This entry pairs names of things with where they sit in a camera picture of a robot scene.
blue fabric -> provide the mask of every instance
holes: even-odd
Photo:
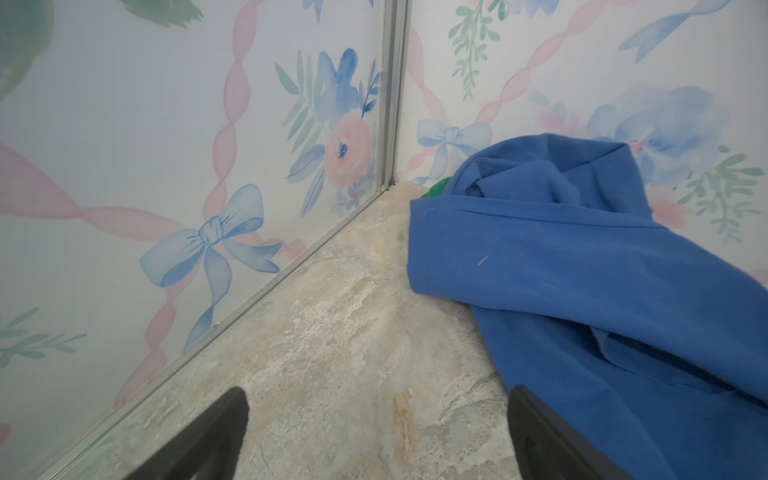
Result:
[[[652,220],[626,144],[473,155],[411,202],[408,275],[637,480],[768,478],[768,292]]]

floral wallpaper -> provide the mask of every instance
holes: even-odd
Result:
[[[0,470],[22,480],[375,190],[383,13],[6,3]]]
[[[396,176],[526,134],[626,142],[658,222],[768,283],[766,46],[765,2],[414,2]]]

green fabric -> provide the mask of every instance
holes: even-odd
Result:
[[[443,178],[438,183],[432,185],[432,188],[430,188],[427,193],[423,194],[422,198],[439,197],[442,195],[442,190],[449,181],[451,181],[451,177]]]

crumpled blue fabric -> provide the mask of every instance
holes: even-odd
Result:
[[[408,275],[637,480],[768,478],[768,292],[653,221],[626,144],[473,155],[411,202]]]

stone surface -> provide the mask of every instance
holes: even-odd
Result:
[[[123,478],[231,386],[236,478],[518,478],[507,398],[467,306],[415,295],[398,184],[59,478]]]

